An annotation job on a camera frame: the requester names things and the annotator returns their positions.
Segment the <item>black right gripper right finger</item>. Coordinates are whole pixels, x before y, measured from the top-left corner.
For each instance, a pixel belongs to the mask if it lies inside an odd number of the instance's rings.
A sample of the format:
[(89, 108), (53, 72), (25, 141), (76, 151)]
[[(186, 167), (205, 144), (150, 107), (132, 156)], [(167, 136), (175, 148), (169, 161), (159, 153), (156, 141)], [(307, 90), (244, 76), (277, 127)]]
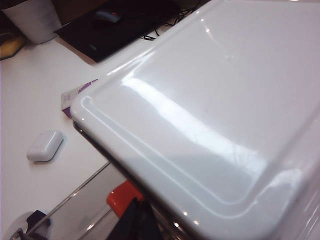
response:
[(140, 210), (140, 238), (142, 240), (160, 240), (161, 232), (151, 205), (144, 201)]

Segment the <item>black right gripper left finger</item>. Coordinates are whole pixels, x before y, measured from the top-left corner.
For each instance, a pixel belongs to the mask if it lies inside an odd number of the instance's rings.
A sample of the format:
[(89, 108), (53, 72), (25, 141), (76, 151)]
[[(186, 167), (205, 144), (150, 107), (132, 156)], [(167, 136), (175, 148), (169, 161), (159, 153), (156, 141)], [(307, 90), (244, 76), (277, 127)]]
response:
[(139, 207), (140, 202), (137, 198), (134, 198), (119, 220), (118, 240), (135, 240), (137, 238), (136, 218)]

